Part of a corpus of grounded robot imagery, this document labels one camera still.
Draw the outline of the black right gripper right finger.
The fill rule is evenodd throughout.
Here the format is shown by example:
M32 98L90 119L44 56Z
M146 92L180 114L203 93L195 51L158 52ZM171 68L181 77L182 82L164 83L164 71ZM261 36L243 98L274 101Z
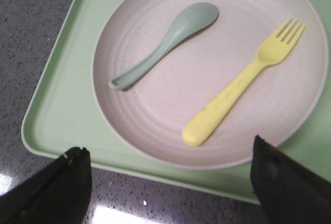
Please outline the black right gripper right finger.
M330 223L330 182L260 136L250 179L269 223Z

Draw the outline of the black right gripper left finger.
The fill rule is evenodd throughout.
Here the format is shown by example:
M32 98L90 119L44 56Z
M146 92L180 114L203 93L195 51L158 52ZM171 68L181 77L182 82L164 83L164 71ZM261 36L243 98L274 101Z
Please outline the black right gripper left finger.
M91 193L90 153L73 147L1 196L1 223L82 223Z

